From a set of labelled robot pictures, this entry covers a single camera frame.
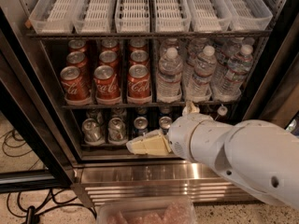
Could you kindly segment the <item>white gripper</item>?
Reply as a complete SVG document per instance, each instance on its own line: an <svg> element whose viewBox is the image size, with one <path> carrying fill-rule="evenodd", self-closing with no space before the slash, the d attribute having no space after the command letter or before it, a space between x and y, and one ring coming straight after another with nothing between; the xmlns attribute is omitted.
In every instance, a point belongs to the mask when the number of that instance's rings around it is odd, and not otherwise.
<svg viewBox="0 0 299 224"><path fill-rule="evenodd" d="M126 143L135 155L166 156L172 151L190 162L214 162L222 150L222 128L200 108L187 101L168 131L169 142L161 130L154 130Z"/></svg>

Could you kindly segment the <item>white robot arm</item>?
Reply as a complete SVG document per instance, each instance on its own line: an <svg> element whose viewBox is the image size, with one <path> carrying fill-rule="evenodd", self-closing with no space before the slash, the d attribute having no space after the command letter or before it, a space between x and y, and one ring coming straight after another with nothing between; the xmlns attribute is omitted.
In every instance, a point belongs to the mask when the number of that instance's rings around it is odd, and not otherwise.
<svg viewBox="0 0 299 224"><path fill-rule="evenodd" d="M187 102L167 134L143 134L126 144L136 155L169 152L202 163L256 199L299 208L299 138L277 125L250 119L229 125Z"/></svg>

